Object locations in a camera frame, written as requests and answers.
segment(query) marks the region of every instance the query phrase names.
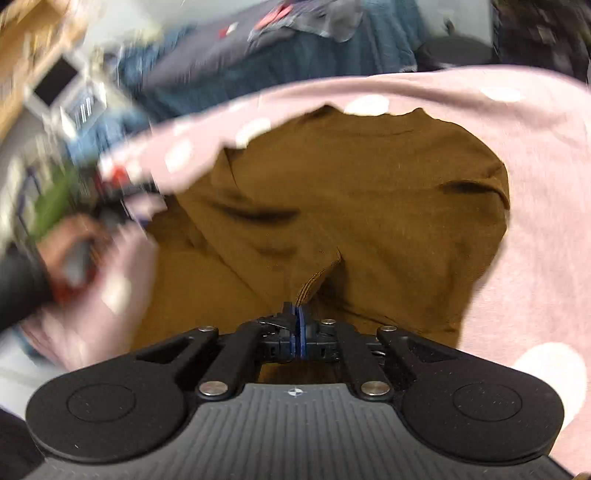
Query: denim fabric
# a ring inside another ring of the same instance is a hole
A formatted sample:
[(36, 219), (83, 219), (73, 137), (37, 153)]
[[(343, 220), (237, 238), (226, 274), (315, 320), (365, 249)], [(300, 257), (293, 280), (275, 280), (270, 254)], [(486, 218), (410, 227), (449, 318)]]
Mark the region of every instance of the denim fabric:
[(29, 341), (27, 340), (27, 338), (25, 337), (24, 333), (22, 332), (21, 328), (18, 325), (16, 327), (13, 327), (12, 332), (13, 332), (15, 338), (17, 339), (17, 342), (21, 346), (22, 351), (32, 361), (34, 361), (35, 363), (37, 363), (37, 362), (43, 363), (43, 362), (49, 361), (42, 354), (37, 352), (37, 350), (35, 350), (35, 347), (33, 347), (29, 343)]
[(216, 75), (150, 91), (142, 80), (191, 29), (177, 30), (164, 42), (125, 50), (117, 72), (120, 85), (150, 120), (197, 113), (220, 103), (285, 83), (335, 76), (375, 75), (416, 69), (413, 50), (426, 38), (414, 0), (362, 0), (363, 18), (344, 43), (296, 32)]
[[(269, 45), (292, 37), (295, 31), (290, 28), (274, 30), (253, 39), (249, 37), (257, 23), (278, 5), (281, 5), (281, 0), (267, 0), (196, 28), (145, 72), (142, 76), (144, 92), (211, 76)], [(227, 32), (231, 25), (233, 31), (220, 38), (220, 32)]]
[(145, 113), (136, 109), (107, 112), (83, 135), (70, 141), (66, 148), (75, 165), (95, 162), (100, 155), (122, 143), (127, 137), (150, 128)]

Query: brown fabric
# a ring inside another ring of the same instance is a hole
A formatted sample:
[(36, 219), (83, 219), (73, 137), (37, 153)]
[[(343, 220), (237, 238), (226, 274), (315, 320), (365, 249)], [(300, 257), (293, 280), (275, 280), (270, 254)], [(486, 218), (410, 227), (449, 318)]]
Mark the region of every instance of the brown fabric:
[(504, 165), (458, 125), (322, 107), (225, 148), (154, 219), (160, 265), (135, 346), (198, 325), (231, 332), (284, 301), (453, 345), (508, 195)]

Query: pink item on blanket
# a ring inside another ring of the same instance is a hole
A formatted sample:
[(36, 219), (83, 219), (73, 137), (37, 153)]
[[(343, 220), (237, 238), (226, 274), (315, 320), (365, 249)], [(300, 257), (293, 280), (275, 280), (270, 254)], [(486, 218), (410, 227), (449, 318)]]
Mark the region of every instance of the pink item on blanket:
[(80, 297), (21, 322), (31, 346), (68, 370), (128, 352), (150, 304), (157, 248), (136, 223), (121, 227), (97, 279)]
[(104, 159), (149, 171), (178, 191), (211, 168), (224, 144), (248, 141), (332, 103), (356, 115), (417, 107), (479, 137), (509, 171), (511, 218), (463, 322), (460, 348), (541, 377), (566, 418), (553, 455), (591, 467), (591, 95), (542, 70), (487, 67), (298, 83), (183, 118)]

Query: green item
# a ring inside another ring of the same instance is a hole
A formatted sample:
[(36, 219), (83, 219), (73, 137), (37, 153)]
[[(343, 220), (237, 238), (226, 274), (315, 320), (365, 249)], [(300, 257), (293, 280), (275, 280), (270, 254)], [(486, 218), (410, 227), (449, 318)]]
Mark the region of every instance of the green item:
[(42, 239), (71, 208), (72, 191), (78, 182), (78, 172), (73, 166), (55, 167), (53, 185), (35, 202), (35, 221), (29, 237), (37, 242)]

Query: metal screw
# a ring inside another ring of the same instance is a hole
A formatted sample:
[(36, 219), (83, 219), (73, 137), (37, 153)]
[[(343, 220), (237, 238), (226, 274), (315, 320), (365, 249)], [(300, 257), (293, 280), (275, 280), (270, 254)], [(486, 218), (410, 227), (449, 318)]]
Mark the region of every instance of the metal screw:
[(379, 380), (372, 380), (361, 385), (361, 391), (370, 397), (379, 397), (380, 395), (388, 393), (390, 391), (390, 386)]
[(228, 391), (228, 386), (224, 382), (214, 380), (199, 385), (199, 391), (208, 397), (217, 397), (219, 395), (224, 395), (224, 393)]

